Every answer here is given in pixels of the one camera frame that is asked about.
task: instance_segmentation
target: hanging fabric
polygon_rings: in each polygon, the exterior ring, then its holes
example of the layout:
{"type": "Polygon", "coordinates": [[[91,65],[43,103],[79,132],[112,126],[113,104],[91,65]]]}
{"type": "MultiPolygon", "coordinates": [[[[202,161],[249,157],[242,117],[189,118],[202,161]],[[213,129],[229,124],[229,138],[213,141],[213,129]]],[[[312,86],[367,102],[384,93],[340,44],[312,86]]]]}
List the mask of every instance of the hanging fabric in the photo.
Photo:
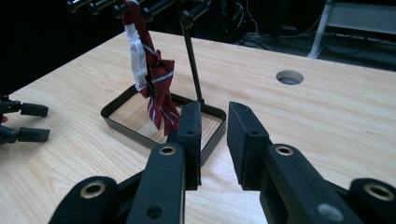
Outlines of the hanging fabric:
{"type": "Polygon", "coordinates": [[[125,3],[130,10],[122,14],[122,23],[130,43],[135,86],[145,98],[149,98],[150,119],[158,130],[163,120],[163,134],[168,135],[177,129],[180,118],[169,91],[175,61],[163,60],[161,52],[154,49],[139,3],[135,0],[125,3]]]}

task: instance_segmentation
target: black metal tray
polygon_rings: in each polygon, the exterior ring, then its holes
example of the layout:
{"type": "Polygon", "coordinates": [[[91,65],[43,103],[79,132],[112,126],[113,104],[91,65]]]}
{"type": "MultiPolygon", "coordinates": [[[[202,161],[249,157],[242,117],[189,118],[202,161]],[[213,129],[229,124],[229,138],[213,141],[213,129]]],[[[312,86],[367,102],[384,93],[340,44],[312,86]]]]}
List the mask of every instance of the black metal tray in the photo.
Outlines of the black metal tray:
{"type": "MultiPolygon", "coordinates": [[[[143,145],[144,147],[148,148],[153,148],[160,143],[157,143],[145,135],[138,133],[126,126],[124,126],[121,123],[116,122],[113,119],[110,119],[109,117],[111,114],[113,114],[117,109],[119,109],[122,105],[124,105],[128,100],[130,100],[134,95],[139,93],[136,90],[136,87],[133,85],[131,86],[128,90],[123,92],[119,97],[117,97],[115,100],[110,102],[108,105],[106,105],[102,111],[101,115],[106,121],[107,125],[114,129],[115,131],[124,134],[125,136],[131,138],[132,140],[136,141],[137,143],[143,145]]],[[[176,105],[186,105],[192,100],[187,99],[185,97],[172,94],[172,100],[176,105]]],[[[212,154],[213,150],[215,149],[216,145],[220,141],[221,137],[225,134],[226,131],[226,122],[225,120],[227,119],[226,113],[216,107],[210,106],[210,105],[201,105],[201,111],[204,114],[207,114],[209,116],[215,117],[217,119],[221,120],[221,123],[219,124],[219,127],[214,131],[212,136],[209,138],[205,146],[203,147],[201,151],[201,165],[204,165],[209,156],[212,154]]]]}

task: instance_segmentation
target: light wood tabletop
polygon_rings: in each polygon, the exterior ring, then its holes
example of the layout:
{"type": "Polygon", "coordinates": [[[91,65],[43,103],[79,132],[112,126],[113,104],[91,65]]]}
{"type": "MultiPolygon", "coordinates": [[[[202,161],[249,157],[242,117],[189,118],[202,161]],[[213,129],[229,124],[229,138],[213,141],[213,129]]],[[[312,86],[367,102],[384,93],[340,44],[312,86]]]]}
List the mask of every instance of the light wood tabletop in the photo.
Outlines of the light wood tabletop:
{"type": "MultiPolygon", "coordinates": [[[[182,36],[151,32],[165,59],[176,61],[171,92],[196,99],[182,36]]],[[[396,73],[192,40],[205,103],[228,112],[249,106],[274,143],[300,149],[324,178],[343,188],[371,177],[396,186],[396,73]],[[299,85],[280,71],[304,76],[299,85]]],[[[7,114],[4,125],[51,129],[46,143],[0,146],[0,222],[46,223],[79,181],[117,182],[145,168],[150,148],[112,130],[104,106],[134,84],[124,34],[10,94],[49,107],[46,118],[7,114]]],[[[265,223],[259,192],[237,184],[220,140],[202,167],[202,186],[186,192],[186,223],[265,223]]]]}

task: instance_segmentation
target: screw hole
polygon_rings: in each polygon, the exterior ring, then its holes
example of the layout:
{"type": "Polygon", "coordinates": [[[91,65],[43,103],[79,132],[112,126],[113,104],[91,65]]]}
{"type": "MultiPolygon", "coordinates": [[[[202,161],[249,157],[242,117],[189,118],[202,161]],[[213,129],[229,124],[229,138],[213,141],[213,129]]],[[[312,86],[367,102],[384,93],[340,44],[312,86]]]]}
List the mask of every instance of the screw hole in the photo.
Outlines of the screw hole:
{"type": "Polygon", "coordinates": [[[103,181],[95,180],[85,185],[79,195],[82,198],[91,199],[101,195],[105,191],[105,189],[106,184],[103,181]]]}
{"type": "Polygon", "coordinates": [[[390,202],[395,199],[394,194],[389,189],[383,186],[374,183],[368,183],[365,184],[363,187],[368,194],[379,200],[390,202]]]}
{"type": "Polygon", "coordinates": [[[284,70],[276,74],[276,79],[286,85],[298,85],[303,82],[301,73],[291,70],[284,70]]]}
{"type": "Polygon", "coordinates": [[[342,222],[344,220],[343,214],[336,207],[326,203],[322,203],[318,206],[318,210],[321,215],[329,219],[330,221],[342,222]]]}
{"type": "Polygon", "coordinates": [[[277,147],[276,152],[282,156],[291,156],[294,153],[293,150],[288,147],[277,147]]]}
{"type": "Polygon", "coordinates": [[[160,149],[160,153],[164,156],[170,156],[176,152],[174,147],[163,147],[160,149]]]}
{"type": "Polygon", "coordinates": [[[151,219],[157,219],[163,214],[163,208],[159,205],[152,205],[146,215],[151,219]]]}

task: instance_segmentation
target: red striped cloth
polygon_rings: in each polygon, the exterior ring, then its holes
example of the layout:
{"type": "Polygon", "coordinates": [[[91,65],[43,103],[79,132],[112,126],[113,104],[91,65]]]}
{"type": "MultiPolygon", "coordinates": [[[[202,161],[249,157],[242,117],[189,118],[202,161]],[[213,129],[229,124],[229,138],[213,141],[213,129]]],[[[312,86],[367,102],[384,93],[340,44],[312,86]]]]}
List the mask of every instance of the red striped cloth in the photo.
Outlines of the red striped cloth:
{"type": "Polygon", "coordinates": [[[149,30],[140,12],[140,6],[136,1],[125,1],[130,10],[122,14],[124,25],[134,24],[140,36],[140,41],[146,55],[148,73],[145,76],[146,88],[139,92],[149,97],[148,115],[157,129],[160,129],[161,121],[164,124],[164,135],[178,128],[180,115],[172,102],[169,87],[172,82],[175,61],[163,60],[159,50],[155,50],[149,35],[149,30]]]}

